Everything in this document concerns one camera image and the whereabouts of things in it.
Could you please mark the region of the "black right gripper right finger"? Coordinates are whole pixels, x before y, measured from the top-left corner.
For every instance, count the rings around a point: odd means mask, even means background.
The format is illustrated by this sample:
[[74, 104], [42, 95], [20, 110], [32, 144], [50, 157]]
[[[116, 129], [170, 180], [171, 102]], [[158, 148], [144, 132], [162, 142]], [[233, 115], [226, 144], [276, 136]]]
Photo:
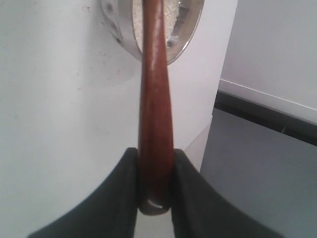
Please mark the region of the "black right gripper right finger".
[[171, 215], [177, 238], [280, 238], [229, 203], [192, 165], [186, 154], [174, 151]]

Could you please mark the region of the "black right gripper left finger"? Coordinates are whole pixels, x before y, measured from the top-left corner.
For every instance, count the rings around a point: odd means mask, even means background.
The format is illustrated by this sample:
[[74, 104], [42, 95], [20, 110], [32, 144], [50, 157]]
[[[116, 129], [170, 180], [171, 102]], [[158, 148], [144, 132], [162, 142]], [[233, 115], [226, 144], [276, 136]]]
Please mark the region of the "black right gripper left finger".
[[137, 217], [137, 150], [128, 148], [100, 186], [31, 238], [132, 238]]

